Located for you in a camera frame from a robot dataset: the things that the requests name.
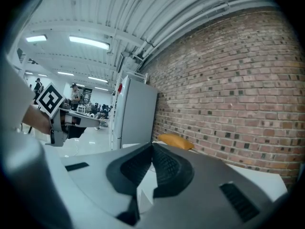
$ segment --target white floor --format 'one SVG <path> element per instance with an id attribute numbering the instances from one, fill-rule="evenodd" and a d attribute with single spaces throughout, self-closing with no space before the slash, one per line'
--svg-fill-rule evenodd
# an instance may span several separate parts
<path id="1" fill-rule="evenodd" d="M 29 126 L 23 125 L 23 132 L 27 133 Z M 79 138 L 67 139 L 62 147 L 52 147 L 58 151 L 60 157 L 90 155 L 110 151 L 108 127 L 101 127 L 95 130 L 88 127 Z M 32 130 L 31 135 L 35 136 L 42 144 L 50 141 L 49 136 L 37 130 Z"/>

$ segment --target white refrigerator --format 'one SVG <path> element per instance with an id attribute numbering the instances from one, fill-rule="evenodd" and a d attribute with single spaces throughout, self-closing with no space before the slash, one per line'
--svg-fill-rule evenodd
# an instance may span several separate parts
<path id="1" fill-rule="evenodd" d="M 157 89 L 129 76 L 124 78 L 112 127 L 112 150 L 151 141 L 156 101 Z"/>

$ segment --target orange pillow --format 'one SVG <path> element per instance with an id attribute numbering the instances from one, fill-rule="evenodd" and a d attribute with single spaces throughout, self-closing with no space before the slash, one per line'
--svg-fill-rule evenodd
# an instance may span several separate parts
<path id="1" fill-rule="evenodd" d="M 175 134 L 161 134 L 158 136 L 158 139 L 165 142 L 169 146 L 174 146 L 185 150 L 194 148 L 194 144 Z"/>

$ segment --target black slot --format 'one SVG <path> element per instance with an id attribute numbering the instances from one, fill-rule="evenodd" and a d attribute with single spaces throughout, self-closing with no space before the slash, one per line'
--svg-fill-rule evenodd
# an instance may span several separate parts
<path id="1" fill-rule="evenodd" d="M 259 214 L 258 209 L 233 183 L 225 183 L 219 186 L 230 204 L 236 210 L 243 222 L 247 222 Z"/>
<path id="2" fill-rule="evenodd" d="M 78 164 L 74 164 L 74 165 L 70 165 L 70 166 L 65 166 L 65 168 L 69 172 L 69 171 L 78 170 L 78 169 L 81 169 L 81 168 L 84 168 L 87 166 L 89 166 L 87 163 L 82 162 L 82 163 L 78 163 Z"/>

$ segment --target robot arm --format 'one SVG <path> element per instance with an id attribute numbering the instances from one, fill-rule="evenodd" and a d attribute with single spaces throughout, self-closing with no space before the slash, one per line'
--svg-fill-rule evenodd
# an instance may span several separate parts
<path id="1" fill-rule="evenodd" d="M 70 138 L 80 137 L 87 127 L 97 127 L 100 121 L 71 110 L 71 100 L 64 98 L 50 83 L 37 103 L 49 116 L 51 146 L 63 146 Z"/>

